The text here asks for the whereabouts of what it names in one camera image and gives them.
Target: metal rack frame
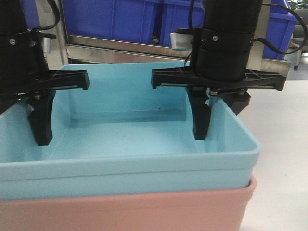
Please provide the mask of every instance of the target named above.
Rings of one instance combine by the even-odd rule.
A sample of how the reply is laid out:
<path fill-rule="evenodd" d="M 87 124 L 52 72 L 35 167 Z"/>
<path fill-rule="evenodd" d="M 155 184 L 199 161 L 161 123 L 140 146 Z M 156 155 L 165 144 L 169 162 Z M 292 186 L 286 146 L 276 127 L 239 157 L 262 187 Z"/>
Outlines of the metal rack frame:
<path fill-rule="evenodd" d="M 72 63 L 143 63 L 183 61 L 189 55 L 188 51 L 175 51 L 171 47 L 140 44 L 125 41 L 115 41 L 92 38 L 79 35 L 68 35 L 65 27 L 62 0 L 55 0 L 60 12 L 61 21 L 48 33 L 53 33 L 57 39 L 52 41 L 51 54 L 47 57 L 50 69 Z M 46 1 L 37 0 L 38 16 L 41 24 L 48 24 L 53 20 Z M 267 31 L 269 7 L 262 7 L 256 36 L 265 37 Z M 284 60 L 263 59 L 264 45 L 256 43 L 251 49 L 248 60 L 249 69 L 279 72 L 287 75 L 290 63 Z"/>

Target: blue plastic crate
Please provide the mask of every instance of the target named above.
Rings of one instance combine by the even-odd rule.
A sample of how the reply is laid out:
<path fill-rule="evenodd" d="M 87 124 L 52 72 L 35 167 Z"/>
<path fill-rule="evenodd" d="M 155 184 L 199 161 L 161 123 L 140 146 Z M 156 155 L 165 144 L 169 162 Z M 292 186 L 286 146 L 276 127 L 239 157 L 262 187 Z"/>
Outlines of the blue plastic crate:
<path fill-rule="evenodd" d="M 164 0 L 162 28 L 160 44 L 171 46 L 170 33 L 180 28 L 189 28 L 188 15 L 190 1 L 185 0 Z M 199 2 L 195 2 L 192 14 L 192 25 L 202 26 L 204 10 Z"/>
<path fill-rule="evenodd" d="M 39 26 L 39 16 L 35 0 L 21 0 L 28 28 Z"/>
<path fill-rule="evenodd" d="M 88 90 L 59 90 L 53 140 L 38 147 L 20 102 L 0 115 L 0 199 L 246 187 L 260 144 L 218 98 L 204 141 L 185 88 L 152 89 L 152 68 L 182 62 L 68 65 Z"/>
<path fill-rule="evenodd" d="M 69 34 L 150 43 L 161 0 L 63 0 Z"/>
<path fill-rule="evenodd" d="M 297 19 L 290 13 L 270 13 L 266 39 L 279 50 L 286 52 L 296 23 Z M 278 54 L 264 46 L 263 58 L 281 60 L 284 59 L 284 55 Z"/>
<path fill-rule="evenodd" d="M 288 0 L 271 0 L 272 4 L 281 5 L 287 8 L 291 8 L 290 4 L 288 3 Z M 280 13 L 280 14 L 288 14 L 289 12 L 280 8 L 280 7 L 271 7 L 270 8 L 271 13 Z"/>

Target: white floor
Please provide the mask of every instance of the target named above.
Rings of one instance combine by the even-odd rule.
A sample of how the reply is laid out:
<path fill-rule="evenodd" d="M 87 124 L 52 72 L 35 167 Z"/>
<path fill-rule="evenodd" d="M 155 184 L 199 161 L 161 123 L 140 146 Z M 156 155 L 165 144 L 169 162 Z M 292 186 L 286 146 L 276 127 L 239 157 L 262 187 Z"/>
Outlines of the white floor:
<path fill-rule="evenodd" d="M 306 61 L 289 79 L 308 79 Z M 240 231 L 308 231 L 308 81 L 287 81 L 282 92 L 248 92 L 251 102 L 239 118 L 263 149 Z"/>
<path fill-rule="evenodd" d="M 292 62 L 289 74 L 287 76 L 287 80 L 308 80 L 308 53 L 304 53 L 301 56 L 298 69 L 294 70 L 293 67 L 296 64 L 296 58 L 296 53 L 285 56 L 285 60 Z"/>

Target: pink plastic bin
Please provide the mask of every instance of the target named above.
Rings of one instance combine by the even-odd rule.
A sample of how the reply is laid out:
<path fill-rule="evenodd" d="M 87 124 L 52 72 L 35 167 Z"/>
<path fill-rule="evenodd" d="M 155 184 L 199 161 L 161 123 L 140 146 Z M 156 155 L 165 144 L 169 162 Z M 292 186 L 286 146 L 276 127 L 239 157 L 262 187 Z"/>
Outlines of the pink plastic bin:
<path fill-rule="evenodd" d="M 256 186 L 0 201 L 1 230 L 238 231 Z"/>

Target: black cable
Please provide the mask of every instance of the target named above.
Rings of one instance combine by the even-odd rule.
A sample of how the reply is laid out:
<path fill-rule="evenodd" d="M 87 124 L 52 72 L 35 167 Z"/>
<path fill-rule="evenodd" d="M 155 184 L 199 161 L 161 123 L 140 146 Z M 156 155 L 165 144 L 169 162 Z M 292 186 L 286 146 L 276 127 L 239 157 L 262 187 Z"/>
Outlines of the black cable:
<path fill-rule="evenodd" d="M 54 0 L 47 0 L 47 2 L 50 5 L 51 10 L 52 10 L 53 15 L 54 15 L 54 23 L 52 25 L 49 25 L 49 26 L 37 26 L 33 30 L 50 30 L 50 29 L 54 28 L 58 24 L 58 22 L 60 21 L 61 15 L 60 15 L 60 11 L 58 9 L 57 4 L 54 2 Z"/>
<path fill-rule="evenodd" d="M 184 61 L 184 66 L 186 66 L 189 58 L 191 57 L 192 53 L 190 52 L 190 54 L 186 57 L 185 61 Z"/>
<path fill-rule="evenodd" d="M 306 27 L 305 23 L 301 19 L 301 17 L 297 13 L 295 13 L 293 10 L 291 10 L 291 9 L 289 9 L 287 7 L 278 5 L 278 4 L 263 3 L 262 5 L 264 5 L 264 6 L 280 7 L 280 8 L 285 9 L 286 11 L 290 12 L 299 21 L 299 23 L 303 27 L 305 37 L 304 37 L 303 43 L 298 48 L 296 48 L 294 51 L 292 51 L 292 52 L 282 52 L 281 50 L 277 49 L 273 44 L 271 44 L 269 41 L 267 41 L 264 38 L 255 38 L 253 41 L 262 42 L 264 45 L 266 45 L 268 48 L 270 48 L 272 51 L 274 51 L 274 52 L 276 52 L 278 54 L 292 54 L 292 53 L 295 53 L 296 51 L 300 50 L 305 45 L 305 43 L 308 40 L 308 30 L 307 30 L 307 27 Z"/>
<path fill-rule="evenodd" d="M 191 4 L 189 7 L 189 15 L 188 15 L 188 25 L 189 25 L 189 30 L 191 34 L 193 34 L 193 5 L 194 5 L 194 0 L 191 0 Z"/>

